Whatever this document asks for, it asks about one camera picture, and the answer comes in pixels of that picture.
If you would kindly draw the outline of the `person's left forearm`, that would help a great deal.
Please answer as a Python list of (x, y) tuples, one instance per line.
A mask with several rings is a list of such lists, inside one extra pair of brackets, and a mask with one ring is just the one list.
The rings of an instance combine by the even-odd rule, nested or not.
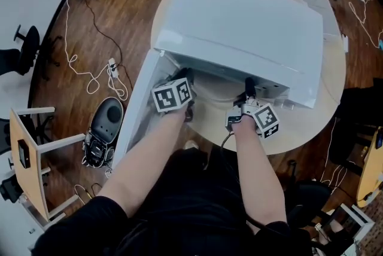
[(165, 114), (157, 126), (119, 161), (99, 195), (132, 217), (162, 174), (186, 118), (186, 107)]

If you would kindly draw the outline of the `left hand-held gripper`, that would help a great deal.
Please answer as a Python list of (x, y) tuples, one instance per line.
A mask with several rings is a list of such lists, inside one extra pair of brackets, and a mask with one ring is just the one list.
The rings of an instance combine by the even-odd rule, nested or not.
[(194, 72), (192, 68), (182, 68), (170, 80), (158, 84), (151, 90), (157, 112), (171, 112), (194, 102)]

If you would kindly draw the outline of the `white metal frame stand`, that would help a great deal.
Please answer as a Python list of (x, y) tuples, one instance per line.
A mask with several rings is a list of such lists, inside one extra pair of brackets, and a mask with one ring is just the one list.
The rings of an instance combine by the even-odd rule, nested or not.
[(323, 212), (315, 225), (318, 236), (312, 241), (321, 248), (313, 249), (313, 256), (363, 256), (361, 241), (375, 222), (355, 205), (341, 204)]

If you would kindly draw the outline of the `black swivel chair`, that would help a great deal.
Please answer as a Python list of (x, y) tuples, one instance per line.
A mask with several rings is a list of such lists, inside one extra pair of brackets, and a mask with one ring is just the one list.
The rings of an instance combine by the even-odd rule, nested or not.
[(287, 223), (292, 228), (314, 226), (316, 217), (328, 221), (330, 215), (322, 211), (331, 189), (317, 181), (297, 181), (284, 192)]

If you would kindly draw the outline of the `wooden desk with black panel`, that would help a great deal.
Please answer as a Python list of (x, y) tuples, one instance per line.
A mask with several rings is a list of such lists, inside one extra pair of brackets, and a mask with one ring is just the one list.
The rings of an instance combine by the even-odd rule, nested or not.
[(29, 203), (48, 223), (53, 223), (65, 216), (64, 210), (80, 198), (77, 194), (71, 196), (58, 207), (48, 210), (42, 176), (49, 173), (50, 168), (41, 167), (41, 156), (85, 139), (80, 133), (67, 138), (37, 144), (22, 122), (23, 115), (40, 115), (55, 112), (54, 107), (27, 108), (18, 111), (10, 109), (10, 141), (13, 167), (17, 182), (23, 190)]

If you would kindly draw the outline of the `black helmet device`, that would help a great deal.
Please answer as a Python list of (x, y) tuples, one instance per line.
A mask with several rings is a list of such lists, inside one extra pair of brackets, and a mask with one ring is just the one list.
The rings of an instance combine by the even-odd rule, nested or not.
[(111, 163), (123, 116), (123, 105), (117, 98), (108, 97), (100, 103), (82, 144), (83, 165), (100, 168)]

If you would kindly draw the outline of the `white microwave oven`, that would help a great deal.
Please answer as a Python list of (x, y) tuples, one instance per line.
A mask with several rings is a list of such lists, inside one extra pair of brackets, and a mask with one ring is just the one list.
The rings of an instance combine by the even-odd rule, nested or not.
[[(321, 16), (294, 0), (171, 0), (131, 95), (114, 164), (158, 122), (151, 90), (183, 68), (254, 80), (257, 97), (272, 102), (279, 118), (279, 130), (263, 140), (267, 154), (305, 144), (318, 133), (311, 116), (323, 50)], [(232, 104), (196, 97), (190, 127), (219, 144)]]

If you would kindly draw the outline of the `round wooden side table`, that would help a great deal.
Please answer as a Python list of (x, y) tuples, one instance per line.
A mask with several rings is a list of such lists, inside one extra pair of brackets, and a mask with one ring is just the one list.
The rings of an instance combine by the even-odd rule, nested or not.
[(383, 192), (383, 127), (374, 133), (364, 158), (363, 171), (357, 190), (357, 206), (363, 208)]

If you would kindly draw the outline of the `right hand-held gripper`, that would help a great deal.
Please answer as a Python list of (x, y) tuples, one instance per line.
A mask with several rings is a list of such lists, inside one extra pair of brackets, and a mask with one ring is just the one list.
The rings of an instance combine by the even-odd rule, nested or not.
[(257, 134), (266, 139), (279, 130), (279, 118), (270, 103), (262, 105), (256, 96), (254, 80), (245, 79), (245, 93), (234, 106), (226, 111), (225, 127), (231, 133), (232, 125), (240, 123), (244, 116), (256, 123)]

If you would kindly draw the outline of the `white rectangular box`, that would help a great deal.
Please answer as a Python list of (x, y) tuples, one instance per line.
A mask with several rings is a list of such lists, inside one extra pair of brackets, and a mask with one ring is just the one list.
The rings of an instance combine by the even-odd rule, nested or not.
[(321, 14), (323, 18), (323, 39), (335, 42), (341, 38), (341, 32), (329, 0), (295, 0)]

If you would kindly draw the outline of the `person's right forearm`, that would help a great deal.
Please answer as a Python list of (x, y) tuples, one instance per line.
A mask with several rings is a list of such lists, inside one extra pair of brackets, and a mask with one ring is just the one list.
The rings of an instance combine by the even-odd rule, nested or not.
[(232, 129), (246, 213), (264, 225), (286, 222), (284, 192), (256, 133), (256, 122), (243, 115)]

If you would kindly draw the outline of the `white power strip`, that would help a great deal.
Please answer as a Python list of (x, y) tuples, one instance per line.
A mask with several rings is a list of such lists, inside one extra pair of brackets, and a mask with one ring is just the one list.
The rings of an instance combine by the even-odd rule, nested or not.
[(108, 61), (109, 75), (113, 78), (118, 78), (119, 72), (115, 59), (112, 57)]

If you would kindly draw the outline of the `person's black clothing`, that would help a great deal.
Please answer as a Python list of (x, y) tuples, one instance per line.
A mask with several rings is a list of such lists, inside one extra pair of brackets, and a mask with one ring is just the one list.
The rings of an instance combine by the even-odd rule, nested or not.
[(132, 217), (94, 197), (41, 235), (32, 256), (312, 256), (308, 232), (282, 221), (253, 233), (239, 184), (218, 154), (206, 161), (176, 151)]

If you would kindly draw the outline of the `black office chair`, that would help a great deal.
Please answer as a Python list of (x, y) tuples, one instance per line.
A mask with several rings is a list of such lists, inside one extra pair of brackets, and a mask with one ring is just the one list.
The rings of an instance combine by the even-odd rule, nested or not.
[(24, 36), (19, 32), (20, 27), (21, 25), (16, 30), (14, 40), (18, 38), (23, 41), (21, 49), (0, 50), (0, 75), (9, 72), (25, 75), (34, 66), (34, 61), (40, 49), (38, 29), (31, 26), (26, 36)]

